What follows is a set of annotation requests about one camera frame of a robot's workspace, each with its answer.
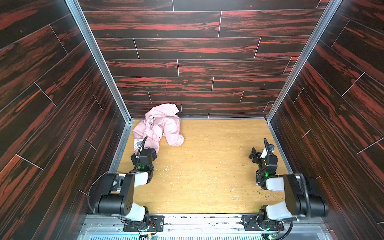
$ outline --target red and black wood wall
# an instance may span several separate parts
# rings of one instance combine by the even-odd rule
[[[343,0],[271,120],[339,240],[384,239],[383,59],[384,1]]]
[[[0,239],[76,239],[125,122],[64,0],[1,5]]]
[[[79,0],[134,118],[265,117],[329,0]]]

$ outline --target pink cloth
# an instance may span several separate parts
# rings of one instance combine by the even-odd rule
[[[141,121],[134,129],[135,153],[137,153],[136,143],[148,136],[144,147],[154,148],[159,152],[159,142],[162,136],[171,146],[180,146],[184,142],[183,135],[180,134],[181,119],[176,115],[179,110],[176,104],[161,104],[153,107],[145,114],[145,120]]]

